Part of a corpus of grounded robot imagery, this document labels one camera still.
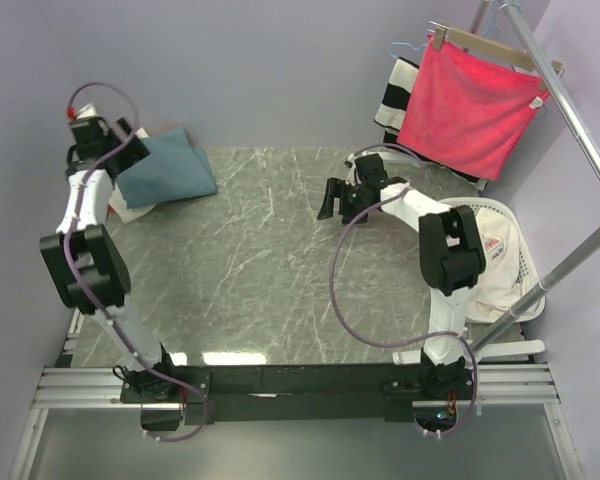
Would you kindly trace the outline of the blue t shirt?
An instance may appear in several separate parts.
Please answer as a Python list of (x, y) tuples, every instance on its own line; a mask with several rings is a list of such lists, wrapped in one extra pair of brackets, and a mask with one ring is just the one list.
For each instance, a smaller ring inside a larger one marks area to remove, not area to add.
[(218, 192), (205, 150), (190, 144), (183, 127), (144, 138), (142, 143), (149, 155), (117, 177), (130, 209)]

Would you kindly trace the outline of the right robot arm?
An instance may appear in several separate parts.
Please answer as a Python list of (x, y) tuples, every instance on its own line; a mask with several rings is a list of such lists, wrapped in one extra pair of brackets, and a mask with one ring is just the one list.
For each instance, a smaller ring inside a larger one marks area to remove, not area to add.
[(428, 333), (391, 344), (361, 339), (346, 323), (337, 304), (338, 252), (332, 254), (328, 274), (332, 308), (345, 330), (367, 345), (395, 349), (421, 342), (418, 362), (432, 366), (419, 374), (419, 387), (427, 397), (440, 399), (454, 386), (447, 366), (468, 357), (464, 346), (468, 303), (486, 269), (475, 214), (468, 206), (451, 207), (419, 192), (412, 180), (391, 177), (377, 153), (351, 161), (346, 178), (327, 179), (317, 218), (326, 220), (335, 214), (342, 217), (345, 231), (338, 241), (342, 245), (351, 228), (366, 222), (373, 210), (400, 220), (418, 234), (420, 273), (430, 288)]

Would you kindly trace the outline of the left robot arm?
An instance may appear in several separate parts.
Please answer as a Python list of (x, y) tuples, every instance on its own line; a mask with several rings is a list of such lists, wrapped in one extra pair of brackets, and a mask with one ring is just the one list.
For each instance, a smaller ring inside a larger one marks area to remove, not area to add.
[(116, 130), (99, 115), (67, 112), (74, 143), (65, 171), (70, 188), (55, 233), (39, 241), (53, 284), (65, 306), (91, 317), (115, 342), (123, 362), (113, 368), (124, 387), (156, 401), (173, 399), (180, 378), (159, 340), (137, 318), (130, 304), (128, 268), (105, 227), (116, 177), (148, 156), (125, 118)]

